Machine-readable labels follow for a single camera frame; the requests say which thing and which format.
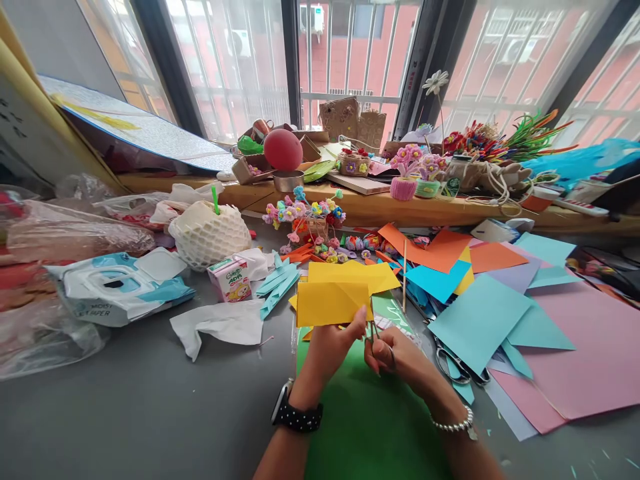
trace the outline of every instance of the wooden stick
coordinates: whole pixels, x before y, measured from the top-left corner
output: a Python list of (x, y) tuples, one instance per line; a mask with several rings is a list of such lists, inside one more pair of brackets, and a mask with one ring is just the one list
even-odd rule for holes
[(402, 276), (402, 313), (407, 312), (407, 239), (405, 238), (405, 266)]

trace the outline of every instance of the juice box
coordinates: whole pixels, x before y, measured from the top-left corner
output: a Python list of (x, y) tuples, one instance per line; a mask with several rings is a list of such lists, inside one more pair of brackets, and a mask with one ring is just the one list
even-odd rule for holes
[(225, 259), (207, 269), (218, 300), (238, 302), (251, 298), (251, 283), (246, 260)]

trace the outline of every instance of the blue plastic bag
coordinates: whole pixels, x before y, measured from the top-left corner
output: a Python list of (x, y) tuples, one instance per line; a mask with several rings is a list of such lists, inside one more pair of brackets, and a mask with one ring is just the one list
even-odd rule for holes
[(556, 185), (571, 190), (580, 179), (621, 167), (637, 159), (640, 159), (640, 143), (606, 139), (601, 145), (522, 162), (522, 168), (532, 169), (534, 175), (546, 170), (556, 170), (561, 175)]

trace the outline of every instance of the bracelet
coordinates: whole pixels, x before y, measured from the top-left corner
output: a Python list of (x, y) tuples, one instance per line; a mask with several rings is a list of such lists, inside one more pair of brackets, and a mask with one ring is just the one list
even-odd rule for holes
[(466, 405), (465, 408), (467, 409), (467, 419), (464, 420), (464, 422), (457, 423), (456, 425), (442, 425), (441, 423), (434, 421), (432, 417), (431, 421), (433, 422), (433, 426), (438, 430), (446, 432), (458, 432), (466, 430), (471, 440), (478, 440), (478, 435), (473, 429), (473, 411)]

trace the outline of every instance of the hand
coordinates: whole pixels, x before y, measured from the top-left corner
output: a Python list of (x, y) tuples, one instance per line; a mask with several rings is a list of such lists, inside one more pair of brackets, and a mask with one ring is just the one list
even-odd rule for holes
[(313, 329), (305, 364), (289, 396), (291, 406), (301, 410), (315, 408), (322, 390), (344, 362), (353, 342), (366, 334), (366, 327), (367, 308), (363, 305), (344, 330), (337, 325)]

